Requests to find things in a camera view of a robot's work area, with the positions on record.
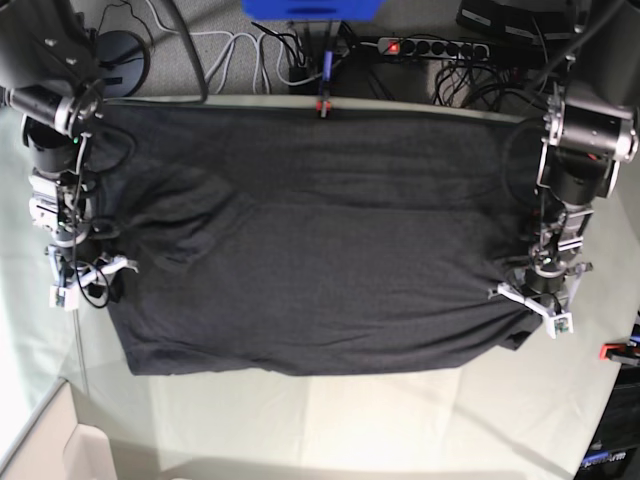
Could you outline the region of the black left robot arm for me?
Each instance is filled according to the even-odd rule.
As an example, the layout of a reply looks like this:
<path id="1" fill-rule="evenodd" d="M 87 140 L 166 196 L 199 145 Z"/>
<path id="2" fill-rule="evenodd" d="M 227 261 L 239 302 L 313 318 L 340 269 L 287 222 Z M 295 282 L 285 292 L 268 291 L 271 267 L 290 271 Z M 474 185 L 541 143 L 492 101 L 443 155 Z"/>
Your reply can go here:
<path id="1" fill-rule="evenodd" d="M 639 153 L 639 4 L 594 1 L 582 26 L 527 84 L 527 91 L 562 72 L 542 119 L 527 119 L 509 134 L 501 152 L 501 182 L 508 195 L 533 213 L 527 256 L 508 279 L 490 290 L 536 314 L 556 338 L 574 330 L 570 305 L 581 278 L 579 261 L 592 202 L 609 197 L 620 168 Z M 516 137 L 542 129 L 541 155 L 531 205 L 509 181 Z"/>

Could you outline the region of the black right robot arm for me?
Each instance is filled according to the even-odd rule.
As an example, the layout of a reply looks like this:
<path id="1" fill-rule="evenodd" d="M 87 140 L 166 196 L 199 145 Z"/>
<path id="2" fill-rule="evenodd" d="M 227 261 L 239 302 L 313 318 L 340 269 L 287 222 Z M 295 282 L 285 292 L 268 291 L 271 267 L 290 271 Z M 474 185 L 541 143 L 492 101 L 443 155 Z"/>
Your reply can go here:
<path id="1" fill-rule="evenodd" d="M 131 159 L 136 141 L 107 124 L 104 105 L 128 69 L 145 79 L 150 47 L 129 32 L 102 33 L 68 1 L 1 4 L 2 105 L 22 114 L 21 137 L 33 162 L 29 212 L 50 234 L 50 304 L 103 309 L 113 281 L 135 261 L 109 251 L 115 221 L 97 212 L 102 177 Z"/>

